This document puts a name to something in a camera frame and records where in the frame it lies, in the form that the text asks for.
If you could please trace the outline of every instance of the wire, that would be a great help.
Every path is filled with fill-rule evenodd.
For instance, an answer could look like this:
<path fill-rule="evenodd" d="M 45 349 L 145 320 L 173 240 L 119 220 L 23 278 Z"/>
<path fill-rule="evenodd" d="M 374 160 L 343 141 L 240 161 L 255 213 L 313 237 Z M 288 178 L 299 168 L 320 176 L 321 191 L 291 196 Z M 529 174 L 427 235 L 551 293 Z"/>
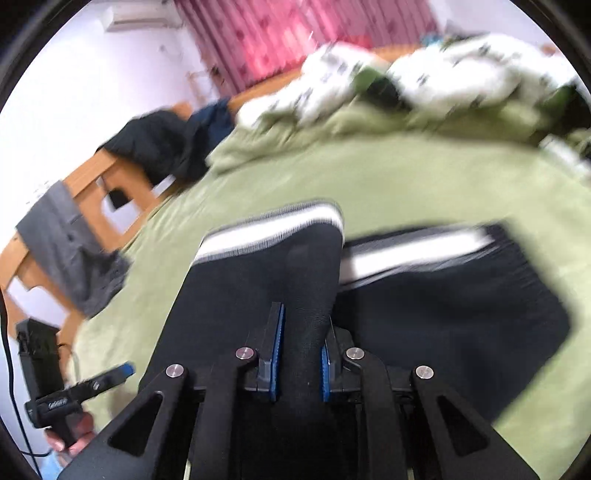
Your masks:
<path fill-rule="evenodd" d="M 72 361 L 74 362 L 74 380 L 78 383 L 80 382 L 80 361 L 78 360 L 78 355 L 76 355 L 76 352 L 69 343 L 60 343 L 57 347 L 61 348 L 63 346 L 65 346 L 72 355 Z"/>
<path fill-rule="evenodd" d="M 53 450 L 49 449 L 48 451 L 46 451 L 45 453 L 29 453 L 29 452 L 23 452 L 22 450 L 19 450 L 23 455 L 26 455 L 28 457 L 35 457 L 35 458 L 43 458 L 43 457 L 48 457 L 51 455 L 51 453 L 53 452 Z"/>
<path fill-rule="evenodd" d="M 29 437 L 27 436 L 27 432 L 25 432 L 25 427 L 22 424 L 21 414 L 18 411 L 17 401 L 14 397 L 14 367 L 12 366 L 12 355 L 10 354 L 10 345 L 8 343 L 8 312 L 6 310 L 6 304 L 4 303 L 4 294 L 2 293 L 2 289 L 0 288 L 0 330 L 2 333 L 2 344 L 4 345 L 4 354 L 6 355 L 6 363 L 8 367 L 8 393 L 10 395 L 10 400 L 12 401 L 12 408 L 14 409 L 14 414 L 18 420 L 18 426 L 21 428 L 21 433 L 23 438 L 25 439 L 25 444 L 27 445 L 28 453 L 33 460 L 33 464 L 35 465 L 35 470 L 39 477 L 41 476 L 41 471 L 39 470 L 39 465 L 37 464 L 37 460 L 33 455 L 33 449 L 31 448 L 31 443 L 29 442 Z"/>

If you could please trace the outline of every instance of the white stripe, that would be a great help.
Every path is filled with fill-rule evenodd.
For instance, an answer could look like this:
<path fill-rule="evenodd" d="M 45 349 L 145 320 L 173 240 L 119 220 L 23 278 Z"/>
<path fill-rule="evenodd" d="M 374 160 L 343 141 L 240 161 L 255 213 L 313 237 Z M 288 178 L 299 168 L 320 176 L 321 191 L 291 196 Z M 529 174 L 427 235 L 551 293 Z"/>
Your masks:
<path fill-rule="evenodd" d="M 193 262 L 211 255 L 269 241 L 274 237 L 296 231 L 301 225 L 308 225 L 311 222 L 329 223 L 337 227 L 341 233 L 344 231 L 343 218 L 339 210 L 328 203 L 319 203 L 296 212 L 213 233 L 203 239 Z"/>
<path fill-rule="evenodd" d="M 346 284 L 402 265 L 450 260 L 474 253 L 492 242 L 493 239 L 482 228 L 462 229 L 363 252 L 341 260 L 339 283 Z"/>

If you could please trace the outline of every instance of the wooden headboard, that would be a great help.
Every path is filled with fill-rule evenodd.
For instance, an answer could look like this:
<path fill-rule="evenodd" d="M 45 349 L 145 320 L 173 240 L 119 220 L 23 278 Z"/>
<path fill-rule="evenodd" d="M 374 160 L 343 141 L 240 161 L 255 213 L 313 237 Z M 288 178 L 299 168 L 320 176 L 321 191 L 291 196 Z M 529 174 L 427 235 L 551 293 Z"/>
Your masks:
<path fill-rule="evenodd" d="M 390 46 L 376 49 L 375 52 L 384 60 L 394 61 L 402 55 L 413 52 L 416 48 L 417 46 L 414 45 Z M 300 71 L 297 69 L 266 80 L 234 96 L 228 104 L 229 109 L 235 113 L 245 102 L 274 93 L 299 75 Z M 179 103 L 172 110 L 182 118 L 188 118 L 192 113 L 192 108 L 188 103 Z M 98 178 L 103 180 L 104 186 L 97 183 Z M 72 193 L 72 198 L 99 242 L 107 251 L 113 251 L 126 245 L 139 231 L 153 208 L 178 189 L 178 184 L 175 182 L 162 194 L 155 196 L 152 193 L 152 185 L 140 167 L 105 150 L 99 150 L 75 169 L 64 179 L 64 183 Z M 115 188 L 123 190 L 141 211 L 139 217 L 123 234 L 117 232 L 111 225 L 101 207 L 107 192 Z M 0 288 L 8 310 L 8 333 L 12 337 L 15 337 L 15 325 L 27 318 L 7 294 L 7 288 L 15 277 L 18 277 L 27 289 L 43 287 L 62 305 L 67 311 L 67 316 L 61 326 L 58 340 L 60 343 L 73 345 L 78 327 L 84 321 L 85 316 L 45 275 L 18 234 L 12 237 L 0 254 Z M 63 349 L 60 361 L 64 373 L 69 356 L 69 349 Z"/>

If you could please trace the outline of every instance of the red curtain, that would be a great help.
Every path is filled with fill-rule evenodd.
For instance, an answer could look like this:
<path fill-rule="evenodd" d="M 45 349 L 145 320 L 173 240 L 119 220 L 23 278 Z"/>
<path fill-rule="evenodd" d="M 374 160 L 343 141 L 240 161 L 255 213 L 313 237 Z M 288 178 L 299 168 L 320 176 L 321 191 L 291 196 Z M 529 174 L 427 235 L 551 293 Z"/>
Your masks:
<path fill-rule="evenodd" d="M 427 0 L 175 0 L 225 95 L 292 68 L 328 41 L 418 43 L 437 31 Z"/>

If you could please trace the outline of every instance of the green blanket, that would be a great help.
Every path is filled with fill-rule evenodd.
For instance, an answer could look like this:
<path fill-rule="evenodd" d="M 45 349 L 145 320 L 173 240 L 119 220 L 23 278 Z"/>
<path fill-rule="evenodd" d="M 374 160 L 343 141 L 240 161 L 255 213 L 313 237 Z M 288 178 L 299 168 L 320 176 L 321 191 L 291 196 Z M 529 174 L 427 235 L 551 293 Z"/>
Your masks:
<path fill-rule="evenodd" d="M 128 246 L 125 288 L 77 336 L 84 378 L 125 361 L 138 371 L 87 402 L 99 427 L 135 395 L 203 235 L 326 198 L 340 205 L 347 238 L 426 223 L 508 221 L 572 313 L 573 333 L 495 427 L 543 480 L 560 477 L 591 432 L 591 192 L 531 146 L 391 132 L 387 122 L 399 120 L 351 104 L 313 129 L 280 121 L 256 133 L 237 129 L 220 144 L 206 177 L 165 202 Z"/>

